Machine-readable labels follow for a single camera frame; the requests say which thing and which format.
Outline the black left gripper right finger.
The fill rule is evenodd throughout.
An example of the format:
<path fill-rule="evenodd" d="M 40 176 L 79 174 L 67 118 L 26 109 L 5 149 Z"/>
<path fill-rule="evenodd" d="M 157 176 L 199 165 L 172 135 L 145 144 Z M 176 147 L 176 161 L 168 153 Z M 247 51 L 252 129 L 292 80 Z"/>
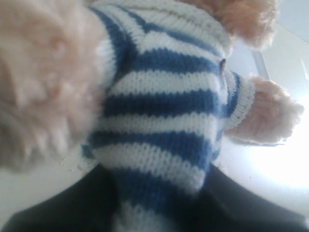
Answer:
<path fill-rule="evenodd" d="M 214 165 L 195 210 L 196 232 L 307 232 L 308 219 L 275 205 Z"/>

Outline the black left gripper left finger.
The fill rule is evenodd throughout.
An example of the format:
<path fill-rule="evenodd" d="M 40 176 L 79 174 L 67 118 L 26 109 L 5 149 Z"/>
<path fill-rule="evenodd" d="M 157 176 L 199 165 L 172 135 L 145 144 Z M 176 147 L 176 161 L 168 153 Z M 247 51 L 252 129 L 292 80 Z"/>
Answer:
<path fill-rule="evenodd" d="M 110 232 L 118 207 L 111 174 L 96 166 L 58 195 L 13 214 L 3 232 Z"/>

